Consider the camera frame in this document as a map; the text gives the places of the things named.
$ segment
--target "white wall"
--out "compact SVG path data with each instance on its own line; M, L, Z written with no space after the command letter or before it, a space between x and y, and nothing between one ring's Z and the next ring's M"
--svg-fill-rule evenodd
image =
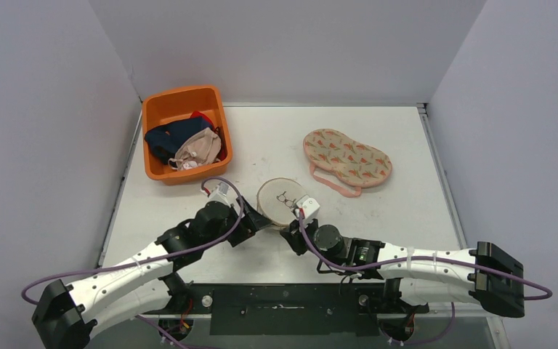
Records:
M468 242L554 292L504 321L512 347L558 348L558 1L488 0L429 115Z
M97 260L139 110L86 1L0 0L0 348L41 347L23 286Z
M143 96L424 102L485 0L89 0Z

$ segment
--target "screw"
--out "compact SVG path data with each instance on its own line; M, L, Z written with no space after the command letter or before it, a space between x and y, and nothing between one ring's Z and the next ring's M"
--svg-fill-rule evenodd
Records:
M213 297L208 296L208 295L202 297L202 305L203 305L205 308L210 307L211 304L213 304Z
M362 294L360 295L360 297L358 297L358 304L362 305L363 307L367 305L368 301L369 301L369 296L366 294Z

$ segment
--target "cable tie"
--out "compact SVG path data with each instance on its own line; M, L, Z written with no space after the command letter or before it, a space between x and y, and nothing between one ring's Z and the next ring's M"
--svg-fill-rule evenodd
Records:
M413 256L413 253L414 253L414 248L413 248L413 246L409 246L407 248L407 250L408 250L408 260L406 261L406 265L407 265L407 268L408 268L408 273L410 273L410 277L414 278L413 274L412 274L412 256Z
M140 272L140 275L143 276L144 275L144 269L142 269L142 266L140 265L140 262L138 262L138 260L134 256L132 256L132 259L136 263L136 266L138 268L138 271Z
M437 277L437 251L433 252L433 274Z

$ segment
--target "beige cloth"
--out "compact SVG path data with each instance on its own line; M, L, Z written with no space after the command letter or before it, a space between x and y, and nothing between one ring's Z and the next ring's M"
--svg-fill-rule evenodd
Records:
M392 172L392 163L384 152L349 138L335 129L316 129L305 136L304 152L311 160L310 173L315 180L337 190L343 196L358 197L361 188L380 185ZM334 174L355 187L355 192L318 177L317 167Z
M188 139L170 161L182 171L183 164L188 161L194 161L198 166L212 164L220 150L221 138L207 127Z

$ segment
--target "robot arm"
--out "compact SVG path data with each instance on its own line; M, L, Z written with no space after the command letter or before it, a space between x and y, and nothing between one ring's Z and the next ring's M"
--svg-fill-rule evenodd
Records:
M154 242L114 266L129 268L98 273L65 285L61 279L44 289L32 321L48 349L84 348L104 329L138 314L165 308L175 297L186 299L187 285L178 276L181 268L202 258L203 249L162 258L226 238L232 247L272 223L243 199L243 216L228 204L222 183L209 194L209 202L191 220L167 230Z
M281 236L297 254L310 250L311 244L318 257L341 267L335 273L385 280L383 301L402 302L408 306L466 302L479 304L500 316L519 318L525 315L523 284L464 266L482 266L522 278L522 264L495 244L479 242L476 249L434 251L347 238L332 225L318 226L315 217L319 207L316 200L308 196L298 201L294 214L301 215L306 228L303 231L299 221L294 220L289 228L281 231ZM383 265L367 267L375 262ZM321 265L320 258L318 272L327 273L328 270L320 269Z

